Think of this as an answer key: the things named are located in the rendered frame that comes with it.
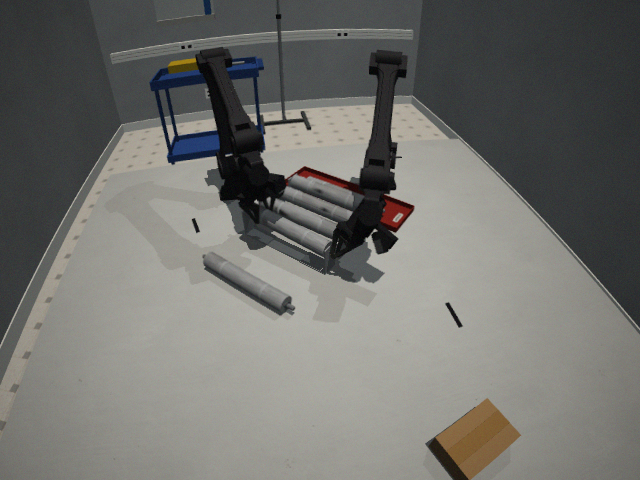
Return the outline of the brown cardboard box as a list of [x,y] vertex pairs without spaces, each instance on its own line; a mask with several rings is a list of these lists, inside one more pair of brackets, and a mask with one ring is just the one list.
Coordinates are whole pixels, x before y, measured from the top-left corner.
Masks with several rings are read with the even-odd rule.
[[471,480],[520,436],[485,399],[436,436],[429,447],[455,480]]

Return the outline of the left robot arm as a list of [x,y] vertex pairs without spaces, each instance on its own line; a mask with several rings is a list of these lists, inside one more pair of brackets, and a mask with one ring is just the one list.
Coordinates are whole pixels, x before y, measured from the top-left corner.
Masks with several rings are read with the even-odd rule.
[[366,150],[364,166],[360,170],[358,191],[363,191],[365,197],[358,205],[359,219],[351,231],[359,238],[365,238],[370,236],[376,227],[377,232],[373,232],[371,237],[377,254],[388,252],[398,240],[379,222],[387,205],[381,196],[390,194],[390,188],[396,190],[395,173],[390,169],[395,169],[397,143],[392,142],[389,126],[392,122],[396,79],[406,78],[407,60],[408,56],[396,51],[377,50],[376,53],[371,52],[370,56],[369,75],[378,76],[378,86],[371,139]]

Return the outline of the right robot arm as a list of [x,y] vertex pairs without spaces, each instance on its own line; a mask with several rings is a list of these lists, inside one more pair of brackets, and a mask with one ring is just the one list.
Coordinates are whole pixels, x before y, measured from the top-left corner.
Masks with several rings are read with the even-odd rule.
[[[242,176],[247,178],[244,181],[248,195],[258,197],[266,191],[274,199],[279,199],[286,188],[285,177],[273,173],[269,176],[269,170],[260,157],[263,135],[244,111],[228,74],[226,68],[232,67],[229,50],[223,47],[201,50],[195,56],[199,72],[207,82],[216,127],[218,125],[220,152],[216,152],[216,158],[221,179],[225,179],[220,200],[238,199],[237,196],[246,190]],[[247,128],[249,130],[245,130]],[[231,152],[232,155],[225,156]]]

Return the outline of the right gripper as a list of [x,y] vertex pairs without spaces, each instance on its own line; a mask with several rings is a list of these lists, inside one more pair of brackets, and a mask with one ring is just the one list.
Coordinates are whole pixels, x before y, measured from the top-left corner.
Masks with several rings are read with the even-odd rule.
[[[237,198],[239,200],[239,202],[238,202],[239,207],[242,208],[251,217],[251,219],[254,221],[254,223],[259,224],[259,205],[253,204],[254,201],[257,200],[259,202],[263,202],[264,206],[267,209],[269,209],[269,210],[271,210],[273,212],[273,207],[274,207],[274,203],[275,203],[276,199],[274,199],[273,197],[270,197],[270,195],[266,191],[263,192],[262,194],[260,194],[258,197],[248,195],[246,184],[245,184],[245,181],[244,181],[244,179],[247,179],[247,178],[243,177],[243,176],[242,176],[242,178],[243,178],[243,182],[244,182],[246,190],[243,191],[242,193],[240,193],[237,196]],[[270,206],[268,206],[268,203],[267,203],[267,198],[268,197],[271,198]],[[249,203],[251,203],[251,204],[249,204]],[[247,209],[247,208],[250,208],[250,209]],[[253,211],[254,214],[252,214],[250,210]]]

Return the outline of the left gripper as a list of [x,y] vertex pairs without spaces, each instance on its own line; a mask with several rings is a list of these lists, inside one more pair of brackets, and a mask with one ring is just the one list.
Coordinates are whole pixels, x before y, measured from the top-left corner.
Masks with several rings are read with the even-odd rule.
[[[359,207],[356,208],[356,210],[350,216],[348,221],[339,222],[336,225],[336,228],[333,231],[332,247],[330,252],[330,257],[332,259],[340,257],[364,243],[365,238],[361,239],[351,231],[351,228],[359,219],[358,211],[359,211]],[[339,238],[339,241],[336,248],[338,238]],[[343,243],[345,244],[346,247],[340,251]],[[336,254],[335,254],[335,248],[336,248]]]

